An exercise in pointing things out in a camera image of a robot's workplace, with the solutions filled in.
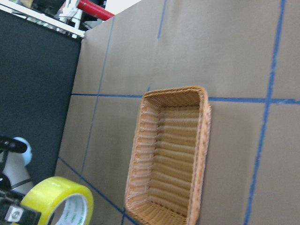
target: blue grid line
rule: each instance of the blue grid line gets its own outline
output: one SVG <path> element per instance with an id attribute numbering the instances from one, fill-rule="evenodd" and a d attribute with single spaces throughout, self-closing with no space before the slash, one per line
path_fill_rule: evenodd
<path id="1" fill-rule="evenodd" d="M 255 165 L 254 165 L 254 169 L 253 169 L 252 181 L 251 181 L 248 203 L 247 203 L 247 209 L 246 209 L 245 218 L 244 218 L 244 225 L 248 225 L 250 217 L 251 217 L 253 196 L 255 193 L 255 187 L 256 187 L 256 182 L 257 182 L 257 174 L 258 174 L 260 158 L 262 155 L 263 144 L 264 144 L 264 139 L 265 139 L 265 134 L 266 134 L 270 104 L 272 102 L 273 85 L 274 85 L 274 81 L 275 81 L 275 71 L 276 71 L 276 66 L 277 66 L 277 57 L 278 57 L 278 52 L 279 52 L 279 44 L 280 44 L 280 38 L 281 38 L 281 30 L 282 30 L 282 23 L 283 23 L 283 18 L 284 18 L 284 11 L 285 11 L 285 0 L 281 0 L 280 16 L 278 19 L 277 29 L 276 29 L 271 72 L 270 72 L 270 77 L 269 77 L 268 92 L 267 92 L 267 97 L 266 97 L 265 109 L 264 109 L 264 113 L 263 113 L 263 123 L 262 123 L 262 128 L 261 128 L 261 135 L 260 135 L 259 143 L 258 143 L 257 154 L 256 154 L 256 158 L 255 158 Z"/>
<path id="2" fill-rule="evenodd" d="M 113 32 L 114 19 L 115 19 L 115 17 L 112 18 L 112 25 L 111 25 L 111 30 L 110 30 L 109 37 L 108 37 L 108 42 L 107 42 L 107 47 L 106 47 L 104 62 L 103 62 L 103 66 L 102 66 L 101 77 L 100 77 L 100 82 L 99 82 L 99 87 L 98 87 L 97 95 L 99 95 L 100 90 L 101 90 L 101 84 L 102 84 L 103 74 L 104 74 L 104 71 L 105 71 L 105 64 L 106 64 L 106 60 L 107 60 L 108 49 L 109 49 L 109 45 L 110 45 L 111 37 L 112 37 L 112 32 Z M 99 100 L 99 98 L 96 99 L 96 103 L 95 103 L 95 107 L 94 107 L 94 112 L 93 112 L 93 117 L 92 117 L 92 121 L 90 123 L 90 132 L 89 132 L 88 142 L 87 142 L 85 153 L 84 153 L 84 157 L 83 157 L 83 163 L 82 163 L 82 168 L 81 168 L 81 175 L 82 175 L 83 170 L 84 170 L 87 153 L 88 153 L 88 149 L 89 149 L 89 146 L 90 146 L 90 137 L 91 137 L 92 129 L 93 129 L 93 126 L 94 126 L 94 120 L 95 120 L 95 115 L 96 115 L 98 100 Z"/>
<path id="3" fill-rule="evenodd" d="M 273 98 L 272 104 L 292 104 L 292 105 L 300 105 L 300 100 L 296 100 L 293 98 L 281 99 L 281 98 Z"/>
<path id="4" fill-rule="evenodd" d="M 98 94 L 72 94 L 73 96 L 99 96 Z"/>
<path id="5" fill-rule="evenodd" d="M 159 28 L 158 28 L 158 34 L 157 34 L 157 38 L 160 39 L 160 35 L 161 35 L 161 30 L 163 28 L 163 23 L 164 23 L 164 18 L 165 18 L 165 8 L 167 5 L 167 0 L 164 1 L 164 6 L 163 6 L 163 12 L 161 14 L 161 19 L 160 19 L 160 23 L 159 23 Z"/>
<path id="6" fill-rule="evenodd" d="M 73 96 L 96 96 L 112 98 L 142 98 L 142 95 L 106 95 L 106 94 L 72 94 Z M 265 98 L 247 98 L 247 97 L 209 97 L 212 102 L 242 102 L 242 103 L 266 103 Z M 272 98 L 271 104 L 300 105 L 300 100 L 294 98 Z"/>
<path id="7" fill-rule="evenodd" d="M 124 219 L 125 219 L 125 211 L 126 211 L 126 209 L 124 208 L 124 210 L 123 210 L 123 212 L 122 212 L 122 220 L 121 220 L 121 225 L 123 225 L 124 224 Z"/>
<path id="8" fill-rule="evenodd" d="M 247 98 L 247 97 L 209 97 L 213 102 L 244 102 L 244 103 L 265 103 L 265 98 Z"/>
<path id="9" fill-rule="evenodd" d="M 140 225 L 139 223 L 137 223 L 134 219 L 132 219 L 129 215 L 127 215 L 126 213 L 124 213 L 124 216 L 134 225 Z"/>
<path id="10" fill-rule="evenodd" d="M 124 214 L 124 210 L 120 209 L 115 203 L 113 203 L 108 197 L 106 197 L 101 191 L 99 191 L 95 186 L 93 186 L 90 182 L 88 182 L 79 172 L 77 172 L 73 167 L 71 167 L 65 160 L 63 160 L 61 157 L 58 157 L 58 159 L 65 164 L 70 170 L 72 170 L 78 177 L 80 177 L 81 180 L 86 182 L 94 191 L 96 191 L 104 200 L 106 200 L 109 204 L 111 204 L 118 212 Z"/>

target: tape roll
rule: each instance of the tape roll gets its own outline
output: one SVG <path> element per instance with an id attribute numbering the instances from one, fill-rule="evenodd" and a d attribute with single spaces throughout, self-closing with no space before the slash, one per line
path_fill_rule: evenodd
<path id="1" fill-rule="evenodd" d="M 63 177 L 51 177 L 40 182 L 21 201 L 21 205 L 42 213 L 38 225 L 48 225 L 54 211 L 63 203 L 65 207 L 56 225 L 90 223 L 93 212 L 91 191 Z"/>

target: cardboard surface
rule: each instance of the cardboard surface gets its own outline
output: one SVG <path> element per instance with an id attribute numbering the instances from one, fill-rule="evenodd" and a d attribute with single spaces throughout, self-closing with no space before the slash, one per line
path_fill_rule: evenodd
<path id="1" fill-rule="evenodd" d="M 92 117 L 70 107 L 64 137 L 88 138 L 76 150 L 62 148 L 60 157 L 106 202 L 96 202 L 93 224 L 135 224 L 118 216 L 141 95 L 185 85 L 205 87 L 213 106 L 197 224 L 299 222 L 300 103 L 285 98 L 299 94 L 293 46 L 300 28 L 292 21 L 300 4 L 284 3 L 143 0 L 87 33 L 72 98 L 96 101 L 85 107 Z M 82 118 L 72 116 L 77 112 Z M 78 122 L 80 132 L 70 130 Z"/>

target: tape core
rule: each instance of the tape core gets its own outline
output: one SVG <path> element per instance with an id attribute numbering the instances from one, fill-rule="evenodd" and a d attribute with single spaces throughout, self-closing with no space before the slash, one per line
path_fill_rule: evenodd
<path id="1" fill-rule="evenodd" d="M 83 225 L 87 217 L 87 199 L 81 194 L 70 195 L 63 199 L 53 212 L 63 203 L 65 203 L 64 210 L 55 225 Z"/>

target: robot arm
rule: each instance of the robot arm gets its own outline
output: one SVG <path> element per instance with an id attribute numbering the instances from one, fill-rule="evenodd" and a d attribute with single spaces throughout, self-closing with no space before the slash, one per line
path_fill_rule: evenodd
<path id="1" fill-rule="evenodd" d="M 24 194 L 11 190 L 9 178 L 3 173 L 8 154 L 24 153 L 27 145 L 21 141 L 0 136 L 0 225 L 37 225 L 41 213 L 22 206 Z"/>

